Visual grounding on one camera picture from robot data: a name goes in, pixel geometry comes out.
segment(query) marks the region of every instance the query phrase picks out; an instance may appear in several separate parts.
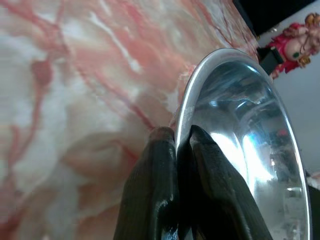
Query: pink and white marble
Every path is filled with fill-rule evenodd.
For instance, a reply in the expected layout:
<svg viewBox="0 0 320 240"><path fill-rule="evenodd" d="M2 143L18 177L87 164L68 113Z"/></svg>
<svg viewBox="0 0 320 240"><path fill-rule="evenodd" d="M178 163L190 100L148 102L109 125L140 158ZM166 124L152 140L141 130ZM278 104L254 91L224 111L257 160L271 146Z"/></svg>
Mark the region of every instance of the pink and white marble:
<svg viewBox="0 0 320 240"><path fill-rule="evenodd" d="M195 65L257 46L232 0L0 0L0 238L112 239Z"/></svg>

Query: figurine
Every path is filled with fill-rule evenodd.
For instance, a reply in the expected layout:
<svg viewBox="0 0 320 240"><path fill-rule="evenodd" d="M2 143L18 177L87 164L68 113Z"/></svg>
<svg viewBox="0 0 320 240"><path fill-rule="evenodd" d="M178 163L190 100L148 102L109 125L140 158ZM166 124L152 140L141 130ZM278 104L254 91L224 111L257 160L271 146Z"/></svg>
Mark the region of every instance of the figurine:
<svg viewBox="0 0 320 240"><path fill-rule="evenodd" d="M272 78L277 78L284 70L287 74L297 67L305 68L311 61L310 56L320 51L320 15L309 14L305 24L292 23L267 47L276 47L284 60L272 72Z"/></svg>

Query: black object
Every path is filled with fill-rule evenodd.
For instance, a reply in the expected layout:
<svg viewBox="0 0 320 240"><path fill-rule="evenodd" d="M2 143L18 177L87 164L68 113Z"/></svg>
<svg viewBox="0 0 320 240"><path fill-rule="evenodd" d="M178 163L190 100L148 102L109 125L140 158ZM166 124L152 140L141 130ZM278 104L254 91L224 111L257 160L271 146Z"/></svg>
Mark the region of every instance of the black object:
<svg viewBox="0 0 320 240"><path fill-rule="evenodd" d="M258 36L315 0L233 0L234 5Z"/></svg>
<svg viewBox="0 0 320 240"><path fill-rule="evenodd" d="M179 190L174 132L154 130L124 186L115 240L174 240Z"/></svg>
<svg viewBox="0 0 320 240"><path fill-rule="evenodd" d="M312 236L314 240L320 239L320 190L308 186L311 218L312 218Z"/></svg>
<svg viewBox="0 0 320 240"><path fill-rule="evenodd" d="M284 59L274 46L258 48L257 53L260 66L268 75L270 75L279 64L284 63Z"/></svg>
<svg viewBox="0 0 320 240"><path fill-rule="evenodd" d="M199 126L175 158L173 132L159 128L128 178L115 240L272 240L250 190Z"/></svg>

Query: shiny reflective surface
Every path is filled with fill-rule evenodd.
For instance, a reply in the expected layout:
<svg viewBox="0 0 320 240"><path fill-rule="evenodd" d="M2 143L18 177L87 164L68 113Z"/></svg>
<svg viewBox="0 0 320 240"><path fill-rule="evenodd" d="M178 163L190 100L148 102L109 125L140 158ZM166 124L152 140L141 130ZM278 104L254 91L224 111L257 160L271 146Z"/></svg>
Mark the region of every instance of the shiny reflective surface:
<svg viewBox="0 0 320 240"><path fill-rule="evenodd" d="M195 69L185 90L176 150L191 125L205 129L245 179L275 240L311 239L298 147L269 76L246 54L221 49Z"/></svg>

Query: dark background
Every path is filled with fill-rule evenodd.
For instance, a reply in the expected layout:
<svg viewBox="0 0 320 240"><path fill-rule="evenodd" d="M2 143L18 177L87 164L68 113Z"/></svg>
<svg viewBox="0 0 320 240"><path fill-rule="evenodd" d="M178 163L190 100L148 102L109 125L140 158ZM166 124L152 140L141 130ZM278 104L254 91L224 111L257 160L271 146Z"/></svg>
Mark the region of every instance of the dark background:
<svg viewBox="0 0 320 240"><path fill-rule="evenodd" d="M259 36L316 0L233 0L251 31Z"/></svg>

